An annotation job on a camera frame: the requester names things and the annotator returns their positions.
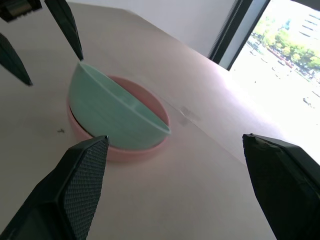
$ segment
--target tree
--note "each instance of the tree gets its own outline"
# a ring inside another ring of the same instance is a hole
[[[304,66],[308,66],[309,62],[311,61],[311,58],[315,55],[315,52],[313,49],[309,49],[309,48],[304,48],[301,51],[300,55],[300,62],[304,65]]]
[[[281,44],[281,43],[277,43],[277,44],[276,44],[276,48],[277,48],[278,50],[281,50],[281,49],[282,49],[282,44]]]
[[[292,46],[293,54],[299,54],[300,56],[304,56],[308,49],[302,44],[295,44]]]
[[[265,34],[269,30],[270,26],[275,22],[275,18],[271,18],[269,16],[262,16],[258,23],[256,24],[253,32],[260,36],[260,38],[264,38]]]
[[[282,54],[286,57],[290,57],[291,49],[290,47],[286,46],[284,49],[282,49]]]
[[[310,58],[310,62],[307,64],[307,66],[314,70],[320,70],[320,58],[317,56],[312,56]]]
[[[296,63],[298,63],[299,60],[300,60],[300,55],[297,54],[297,53],[295,53],[295,54],[292,55],[291,59],[292,59],[292,61],[296,64]]]
[[[275,36],[273,32],[267,31],[263,38],[264,45],[273,46],[276,43]]]
[[[291,36],[289,35],[289,32],[285,29],[281,29],[278,32],[278,34],[274,37],[274,39],[277,44],[281,44],[284,47],[291,46]]]

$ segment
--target pink bowl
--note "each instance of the pink bowl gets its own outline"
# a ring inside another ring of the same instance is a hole
[[[170,120],[168,113],[160,101],[144,87],[136,84],[135,82],[129,81],[125,78],[118,76],[109,76],[113,81],[135,96],[140,102],[146,105],[151,111],[154,112],[164,123],[170,127]],[[75,134],[75,137],[79,141],[84,141],[91,139],[92,136],[84,130],[81,125],[77,122],[74,115],[71,112],[69,101],[67,101],[67,115],[70,122],[71,128]],[[146,160],[154,155],[156,155],[161,147],[164,146],[167,137],[158,145],[145,149],[145,150],[125,150],[109,146],[107,153],[107,160],[114,162],[132,162]]]

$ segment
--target road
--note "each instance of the road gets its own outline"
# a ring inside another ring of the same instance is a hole
[[[318,147],[320,136],[320,97],[312,93],[315,86],[268,50],[256,56],[245,44],[230,72],[235,83],[301,147]],[[309,97],[312,107],[303,98]]]

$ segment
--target bowl rim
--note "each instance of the bowl rim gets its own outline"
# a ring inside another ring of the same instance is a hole
[[[86,70],[86,68],[84,66],[89,67],[90,69],[96,71],[97,73],[101,74],[102,76],[104,76],[106,78],[106,80],[112,80],[109,76],[105,75],[103,72],[99,71],[98,69],[96,69],[95,67],[86,64],[84,62],[78,62],[78,66],[81,67],[81,69],[83,71],[85,71],[85,73],[87,75],[90,76],[90,78],[96,83],[98,84],[102,89],[104,89],[106,92],[108,92],[108,94],[110,96],[112,96],[114,99],[116,99],[119,103],[121,103],[123,106],[125,106],[127,109],[129,109],[131,112],[135,113],[137,116],[139,116],[142,120],[144,120],[145,122],[149,123],[151,126],[153,126],[154,128],[160,130],[161,132],[165,133],[166,135],[170,135],[171,134],[171,129],[170,126],[167,125],[160,117],[158,117],[157,115],[155,115],[157,118],[159,118],[164,125],[167,127],[167,129],[164,129],[163,127],[159,126],[158,124],[154,123],[153,121],[149,120],[148,118],[146,118],[145,116],[143,116],[142,114],[140,114],[139,112],[133,110],[131,107],[129,107],[126,103],[124,103],[121,99],[119,99],[113,92],[111,92],[108,88],[106,88],[102,83],[100,83],[99,81],[96,80],[96,78],[94,76],[91,75],[90,72],[88,72]],[[144,90],[146,90],[144,87],[140,86],[139,84],[136,83],[137,86],[139,86],[140,88],[143,88]],[[144,103],[142,103],[141,101],[139,101],[141,104],[143,104],[147,109],[149,109]]]
[[[93,138],[93,136],[87,132],[81,125],[80,123],[77,121],[77,119],[75,118],[74,114],[72,113],[71,107],[69,105],[69,99],[67,98],[66,100],[66,106],[67,106],[67,114],[68,116],[71,118],[71,121],[75,124],[75,127],[77,129],[79,129],[80,133],[85,136],[87,139],[91,139]],[[151,153],[157,149],[159,149],[160,147],[162,147],[165,142],[167,141],[168,136],[166,136],[160,143],[158,143],[157,145],[150,147],[148,149],[142,149],[142,150],[129,150],[129,149],[122,149],[122,148],[118,148],[112,145],[109,145],[108,150],[111,150],[112,152],[118,153],[118,154],[128,154],[128,155],[142,155],[142,154],[148,154]]]

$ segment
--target white wall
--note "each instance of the white wall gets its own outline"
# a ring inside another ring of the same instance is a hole
[[[130,10],[208,56],[235,0],[68,0]]]

